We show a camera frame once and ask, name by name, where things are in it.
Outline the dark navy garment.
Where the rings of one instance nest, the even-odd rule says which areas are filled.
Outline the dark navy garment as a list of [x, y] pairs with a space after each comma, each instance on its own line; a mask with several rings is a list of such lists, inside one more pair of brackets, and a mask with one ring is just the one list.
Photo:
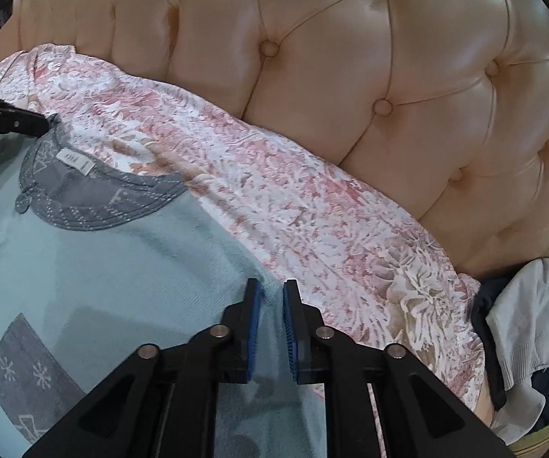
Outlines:
[[491, 428], [511, 445], [549, 425], [549, 286], [515, 267], [485, 280], [471, 324], [485, 350]]

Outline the grey garment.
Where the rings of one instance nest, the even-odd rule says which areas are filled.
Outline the grey garment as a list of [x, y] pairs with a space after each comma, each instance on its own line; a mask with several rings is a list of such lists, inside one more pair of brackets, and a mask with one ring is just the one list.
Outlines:
[[546, 406], [546, 397], [532, 388], [531, 377], [549, 369], [549, 258], [521, 268], [485, 321], [495, 343], [506, 398], [495, 413], [492, 431], [512, 445], [532, 431]]

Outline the light blue sweater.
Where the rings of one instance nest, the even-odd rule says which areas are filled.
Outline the light blue sweater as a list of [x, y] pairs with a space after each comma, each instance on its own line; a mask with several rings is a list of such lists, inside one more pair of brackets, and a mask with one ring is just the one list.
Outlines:
[[[322, 457], [321, 400], [290, 375], [283, 286], [178, 174], [76, 151], [61, 124], [0, 135], [0, 456], [19, 457], [136, 348], [185, 343], [263, 289], [257, 363], [219, 393], [219, 457]], [[86, 162], [81, 172], [78, 162]]]

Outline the pink floral lace sofa cover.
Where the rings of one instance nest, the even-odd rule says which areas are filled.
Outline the pink floral lace sofa cover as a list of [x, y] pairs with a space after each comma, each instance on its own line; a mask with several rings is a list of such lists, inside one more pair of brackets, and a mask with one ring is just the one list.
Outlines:
[[280, 134], [180, 87], [39, 45], [0, 62], [0, 99], [58, 114], [71, 144], [115, 169], [179, 171], [190, 193], [273, 274], [356, 341], [409, 347], [467, 406], [485, 356], [475, 279], [402, 207]]

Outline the tufted peach leather sofa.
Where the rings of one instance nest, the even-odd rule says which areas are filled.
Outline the tufted peach leather sofa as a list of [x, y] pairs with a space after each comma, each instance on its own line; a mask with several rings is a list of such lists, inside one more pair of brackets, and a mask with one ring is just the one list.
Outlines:
[[14, 0], [0, 60], [49, 43], [290, 137], [476, 278], [549, 256], [541, 0]]

